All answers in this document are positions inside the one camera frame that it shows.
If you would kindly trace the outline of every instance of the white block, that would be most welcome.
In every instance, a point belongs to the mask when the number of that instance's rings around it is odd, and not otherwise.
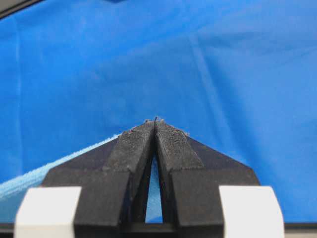
[[[37,187],[17,212],[14,238],[74,238],[73,220],[81,187]]]
[[[269,186],[219,186],[225,238],[283,238],[284,222]]]

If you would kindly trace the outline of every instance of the dark edge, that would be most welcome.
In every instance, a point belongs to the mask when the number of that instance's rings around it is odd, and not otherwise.
[[[317,223],[285,223],[284,227],[286,234],[317,233]],[[129,223],[122,224],[120,230],[123,237],[130,237],[131,234],[138,234],[140,237],[178,237],[176,228],[170,223]],[[13,231],[14,223],[0,223],[0,237],[12,238]]]
[[[155,137],[157,136],[157,122],[158,121],[154,121],[154,134]],[[167,181],[165,181],[164,176],[163,176],[163,167],[164,165],[162,164],[162,160],[160,160],[159,158],[162,157],[162,153],[160,152],[159,149],[159,144],[157,143],[157,138],[155,139],[155,156],[157,158],[157,162],[158,162],[158,180],[159,180],[159,193],[160,193],[160,203],[161,203],[161,210],[162,210],[162,220],[163,223],[170,223],[172,222],[171,219],[171,210],[170,210],[170,203],[168,201],[168,196],[167,196],[167,189],[166,189],[166,183]]]
[[[138,193],[136,194],[131,204],[132,222],[145,222],[148,196],[149,196],[152,160],[153,160],[153,153],[152,153],[152,157],[148,158],[147,164],[145,166],[145,169],[139,184]]]
[[[15,6],[12,6],[4,11],[1,11],[0,12],[0,20],[6,16],[9,16],[17,11],[20,11],[26,7],[29,7],[35,3],[38,3],[40,1],[43,1],[43,0],[26,0],[26,1],[23,1],[22,3],[19,3]]]

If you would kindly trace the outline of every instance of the microfiber towel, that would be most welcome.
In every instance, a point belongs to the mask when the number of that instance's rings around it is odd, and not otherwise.
[[[71,160],[81,154],[84,154],[98,146],[108,143],[109,141],[112,141],[117,137],[118,135],[115,134],[111,138],[91,145],[80,151],[74,152],[52,163],[48,163],[24,175],[18,176],[14,179],[0,184],[0,223],[14,222],[15,214],[24,197],[26,190],[30,187],[35,187],[41,184],[45,175],[51,168],[58,166],[68,160]]]

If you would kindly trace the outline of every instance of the textured surface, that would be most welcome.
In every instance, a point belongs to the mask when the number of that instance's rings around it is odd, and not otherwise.
[[[131,196],[137,193],[144,168],[153,156],[154,122],[149,121],[120,135],[105,161],[103,171],[129,171],[132,177]]]
[[[0,20],[0,181],[154,116],[317,221],[317,2],[45,0]]]
[[[185,133],[166,124],[163,120],[156,122],[156,146],[163,221],[172,222],[170,173],[203,168],[204,164],[187,142]]]

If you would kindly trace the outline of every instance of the wrinkle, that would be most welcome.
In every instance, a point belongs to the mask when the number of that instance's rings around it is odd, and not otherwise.
[[[219,65],[215,62],[212,63],[213,67],[211,67],[211,62],[207,65],[197,37],[192,35],[189,39],[211,108],[211,114],[214,115],[216,138],[221,142],[223,148],[239,149],[247,165],[255,168],[252,166],[253,161],[249,159],[260,158],[260,154],[256,151],[255,136],[247,126],[248,119],[245,117],[247,113],[243,110],[244,106],[238,105],[241,100],[236,99],[237,95],[226,76],[221,72]],[[245,133],[242,136],[235,132],[237,126],[244,127]]]
[[[258,56],[269,56],[276,53],[286,53],[294,50],[305,50],[315,48],[317,44],[314,41],[290,44],[283,35],[274,35],[269,32],[235,32],[211,34],[211,29],[200,29],[205,37],[209,47],[215,49],[229,49],[235,51],[253,52]]]
[[[185,6],[184,0],[179,0],[179,4],[181,6],[181,10],[183,11],[183,15],[187,16],[188,9]],[[193,58],[196,63],[196,67],[198,69],[198,72],[200,73],[200,79],[204,89],[204,97],[208,102],[207,110],[209,121],[211,124],[211,130],[213,136],[216,139],[216,143],[218,143],[220,147],[223,148],[224,144],[226,143],[225,141],[223,141],[223,138],[230,138],[227,120],[224,117],[221,108],[218,106],[218,96],[215,88],[213,87],[210,72],[208,70],[204,55],[202,53],[202,49],[199,46],[199,42],[195,34],[195,32],[188,32],[187,38],[193,52]]]
[[[20,146],[20,168],[19,172],[20,174],[23,174],[24,172],[24,166],[23,166],[23,138],[22,138],[22,122],[21,122],[21,96],[22,96],[22,75],[21,75],[21,62],[20,62],[20,47],[21,47],[21,36],[19,31],[19,26],[16,18],[12,16],[12,19],[15,23],[15,29],[16,29],[16,48],[15,48],[15,56],[16,56],[16,63],[17,63],[17,94],[18,94],[18,105],[17,105],[17,123],[18,123],[18,131],[17,135],[19,137],[18,144]]]
[[[304,57],[306,57],[306,56],[308,56],[310,54],[313,54],[316,51],[317,51],[317,47],[308,48],[306,51],[301,52],[300,54],[297,54],[297,55],[285,60],[284,62],[279,63],[278,65],[276,65],[276,66],[274,66],[272,68],[279,68],[279,67],[288,65],[290,63],[293,63],[294,61],[300,60],[301,58],[304,58]]]

